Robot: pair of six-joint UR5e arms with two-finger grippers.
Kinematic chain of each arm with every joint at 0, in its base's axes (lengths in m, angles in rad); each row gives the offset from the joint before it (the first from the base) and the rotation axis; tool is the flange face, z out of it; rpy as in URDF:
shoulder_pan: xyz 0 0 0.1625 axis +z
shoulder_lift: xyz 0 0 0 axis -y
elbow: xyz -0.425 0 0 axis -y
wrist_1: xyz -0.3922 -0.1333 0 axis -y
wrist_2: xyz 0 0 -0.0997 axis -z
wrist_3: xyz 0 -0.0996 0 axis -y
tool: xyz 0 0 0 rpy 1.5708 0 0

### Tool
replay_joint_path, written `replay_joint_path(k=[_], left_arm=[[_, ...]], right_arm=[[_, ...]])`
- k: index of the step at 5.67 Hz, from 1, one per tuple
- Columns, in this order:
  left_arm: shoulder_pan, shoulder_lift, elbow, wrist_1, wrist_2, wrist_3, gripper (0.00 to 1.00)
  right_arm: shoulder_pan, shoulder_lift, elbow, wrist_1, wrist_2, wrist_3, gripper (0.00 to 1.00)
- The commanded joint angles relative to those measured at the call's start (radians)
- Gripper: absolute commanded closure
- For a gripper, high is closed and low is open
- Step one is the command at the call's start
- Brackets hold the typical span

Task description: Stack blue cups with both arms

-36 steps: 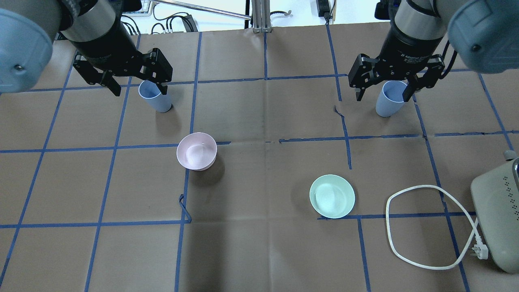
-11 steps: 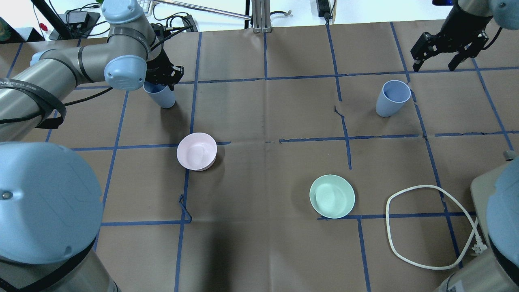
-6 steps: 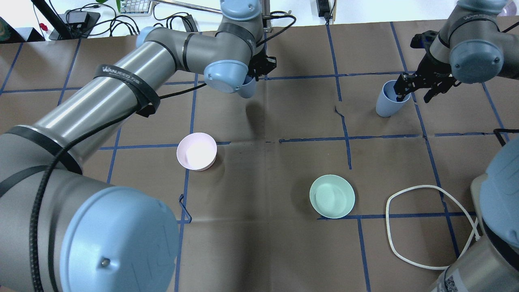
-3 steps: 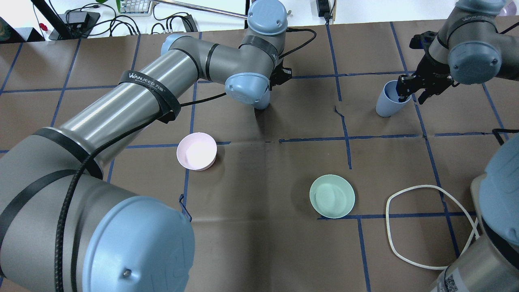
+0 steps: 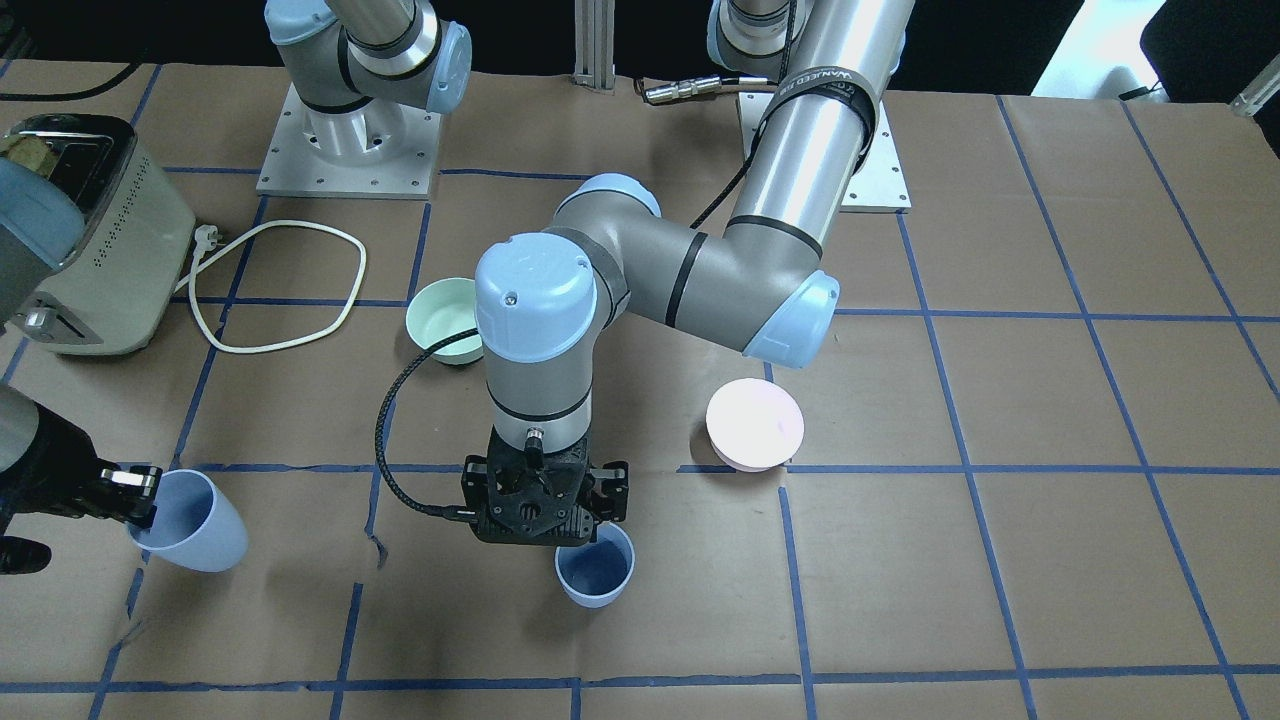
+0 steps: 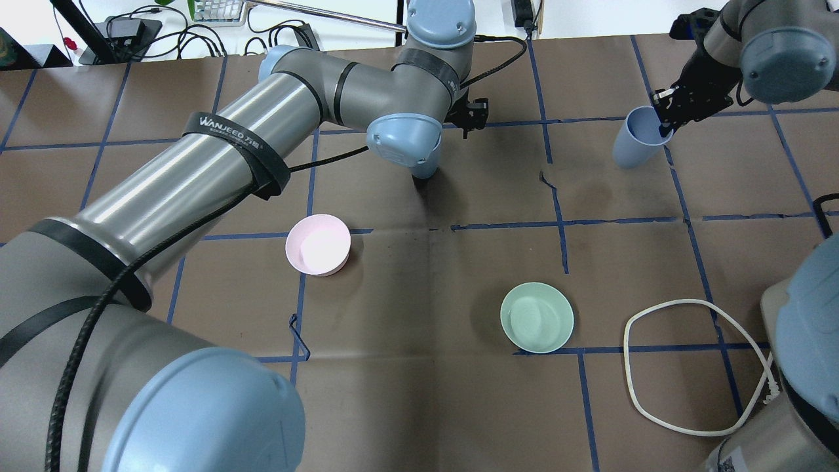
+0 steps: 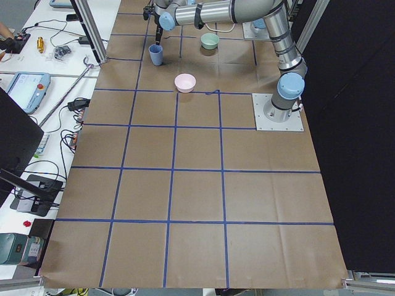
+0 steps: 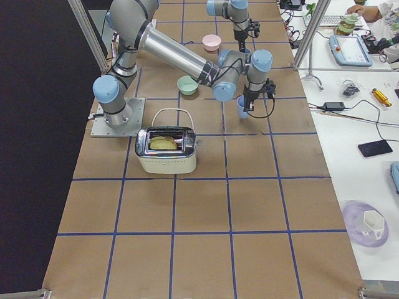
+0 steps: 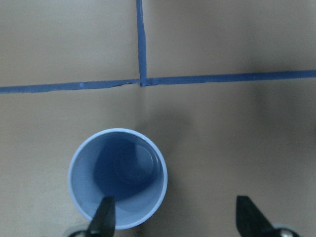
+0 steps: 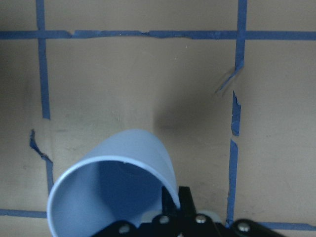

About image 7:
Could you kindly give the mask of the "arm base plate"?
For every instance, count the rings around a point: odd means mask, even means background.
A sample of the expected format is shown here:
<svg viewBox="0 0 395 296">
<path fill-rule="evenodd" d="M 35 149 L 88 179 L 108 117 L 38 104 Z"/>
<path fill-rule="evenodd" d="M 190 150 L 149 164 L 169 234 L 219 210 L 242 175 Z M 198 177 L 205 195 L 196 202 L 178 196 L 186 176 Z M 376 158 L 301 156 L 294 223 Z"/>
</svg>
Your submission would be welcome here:
<svg viewBox="0 0 395 296">
<path fill-rule="evenodd" d="M 257 131 L 304 131 L 297 101 L 291 109 L 280 110 L 272 104 L 272 94 L 252 93 L 252 104 Z"/>
<path fill-rule="evenodd" d="M 257 27 L 253 22 L 243 23 L 243 38 L 244 40 L 252 41 L 270 41 L 268 30 L 265 24 L 259 25 Z"/>
</svg>

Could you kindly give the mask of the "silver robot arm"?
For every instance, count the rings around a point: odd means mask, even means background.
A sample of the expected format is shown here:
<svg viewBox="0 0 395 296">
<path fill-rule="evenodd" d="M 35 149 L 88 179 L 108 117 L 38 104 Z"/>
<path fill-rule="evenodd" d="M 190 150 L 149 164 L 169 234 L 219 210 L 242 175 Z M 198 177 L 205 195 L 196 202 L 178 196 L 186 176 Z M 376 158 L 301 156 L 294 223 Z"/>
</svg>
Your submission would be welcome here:
<svg viewBox="0 0 395 296">
<path fill-rule="evenodd" d="M 284 1 L 154 1 L 143 9 L 143 18 L 154 16 L 157 25 L 156 43 L 162 32 L 177 26 L 194 25 L 200 30 L 205 24 L 218 22 L 246 23 L 264 21 L 268 36 L 278 57 L 280 78 L 271 100 L 264 106 L 265 116 L 274 122 L 287 121 L 294 103 L 305 87 L 307 65 L 291 35 Z"/>
</svg>

